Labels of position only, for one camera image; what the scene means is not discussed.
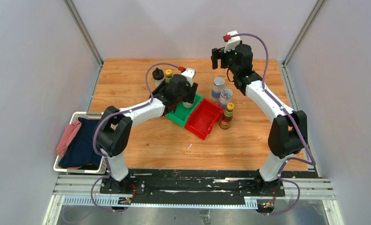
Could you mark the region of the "squeeze bottle black cap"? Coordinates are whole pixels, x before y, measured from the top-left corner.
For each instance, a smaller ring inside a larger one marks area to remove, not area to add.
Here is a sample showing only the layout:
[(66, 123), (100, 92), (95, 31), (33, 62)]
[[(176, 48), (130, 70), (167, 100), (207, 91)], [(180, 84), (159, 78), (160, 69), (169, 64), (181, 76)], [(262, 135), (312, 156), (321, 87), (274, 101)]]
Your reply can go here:
[(190, 109), (194, 106), (194, 103), (183, 102), (182, 104), (187, 109)]
[(165, 75), (162, 69), (156, 67), (152, 72), (152, 77), (154, 80), (154, 86), (155, 88), (158, 87), (163, 80), (165, 79)]

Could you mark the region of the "green label sauce bottle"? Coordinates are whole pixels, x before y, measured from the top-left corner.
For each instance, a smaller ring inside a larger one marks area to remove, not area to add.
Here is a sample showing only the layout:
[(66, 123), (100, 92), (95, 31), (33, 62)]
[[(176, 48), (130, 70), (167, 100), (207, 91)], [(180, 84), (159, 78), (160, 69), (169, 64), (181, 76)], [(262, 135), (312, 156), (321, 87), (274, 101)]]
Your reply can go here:
[(165, 71), (165, 86), (168, 86), (171, 78), (173, 77), (173, 72), (171, 69)]

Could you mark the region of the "red label sauce bottle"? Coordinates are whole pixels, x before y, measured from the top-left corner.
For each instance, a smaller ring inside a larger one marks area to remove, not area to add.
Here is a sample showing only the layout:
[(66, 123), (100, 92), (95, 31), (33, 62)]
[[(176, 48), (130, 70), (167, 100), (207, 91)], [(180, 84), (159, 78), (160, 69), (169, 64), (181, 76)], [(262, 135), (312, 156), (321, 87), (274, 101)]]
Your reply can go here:
[(227, 104), (220, 119), (220, 127), (222, 129), (228, 129), (230, 127), (231, 121), (233, 119), (234, 108), (235, 108), (234, 103), (230, 102)]

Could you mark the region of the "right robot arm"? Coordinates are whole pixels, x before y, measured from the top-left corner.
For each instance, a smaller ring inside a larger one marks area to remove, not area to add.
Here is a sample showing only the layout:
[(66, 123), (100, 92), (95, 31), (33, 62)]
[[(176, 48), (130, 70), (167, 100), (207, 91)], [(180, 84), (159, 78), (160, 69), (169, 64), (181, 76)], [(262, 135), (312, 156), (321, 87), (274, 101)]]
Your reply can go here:
[(227, 69), (235, 87), (259, 106), (272, 123), (268, 136), (270, 153), (258, 169), (253, 187), (257, 194), (267, 195), (280, 181), (286, 162), (308, 146), (307, 115), (284, 104), (253, 70), (253, 53), (249, 45), (240, 43), (233, 50), (212, 49), (212, 68)]

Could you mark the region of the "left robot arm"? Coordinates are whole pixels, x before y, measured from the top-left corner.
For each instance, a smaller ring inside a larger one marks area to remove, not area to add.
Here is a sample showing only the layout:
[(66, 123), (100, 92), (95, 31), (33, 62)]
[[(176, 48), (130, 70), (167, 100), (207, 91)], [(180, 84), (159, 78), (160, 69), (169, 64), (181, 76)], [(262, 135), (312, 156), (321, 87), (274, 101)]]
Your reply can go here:
[(174, 112), (180, 103), (194, 103), (197, 88), (198, 83), (175, 74), (168, 85), (161, 83), (156, 87), (145, 102), (129, 108), (110, 106), (105, 109), (95, 129), (92, 145), (106, 161), (107, 177), (104, 179), (111, 181), (114, 191), (124, 194), (130, 188), (124, 150), (131, 130), (150, 119)]

